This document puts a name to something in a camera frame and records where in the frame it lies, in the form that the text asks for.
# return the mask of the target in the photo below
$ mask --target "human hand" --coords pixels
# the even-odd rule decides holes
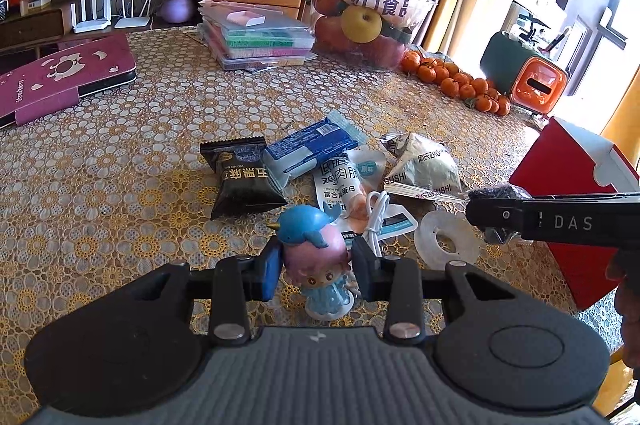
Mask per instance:
[[[614,307],[622,315],[620,335],[625,343],[622,356],[626,365],[632,369],[640,367],[640,296],[628,285],[625,271],[614,262],[609,262],[607,279],[620,282],[616,291]]]

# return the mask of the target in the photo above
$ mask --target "pink tablet case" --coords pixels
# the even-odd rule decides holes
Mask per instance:
[[[82,96],[132,82],[136,62],[117,34],[45,56],[0,76],[0,127],[78,105]]]

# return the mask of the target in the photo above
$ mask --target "blue dress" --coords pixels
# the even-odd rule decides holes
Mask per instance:
[[[351,301],[349,291],[345,287],[347,275],[341,275],[337,281],[322,288],[302,288],[300,293],[306,297],[306,307],[318,315],[338,313]]]

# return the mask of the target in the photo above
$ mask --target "doll figurine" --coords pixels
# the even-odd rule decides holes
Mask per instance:
[[[284,265],[306,297],[306,313],[331,321],[351,311],[353,295],[348,289],[350,254],[342,234],[331,224],[340,215],[340,205],[324,204],[324,209],[299,204],[267,226],[277,231],[284,246]]]

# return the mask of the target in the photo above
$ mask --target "pink hair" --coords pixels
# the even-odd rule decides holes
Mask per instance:
[[[327,225],[320,233],[329,244],[327,248],[316,248],[308,241],[285,247],[284,264],[294,284],[302,284],[306,277],[324,273],[336,265],[344,271],[350,270],[351,257],[340,231],[334,225]]]

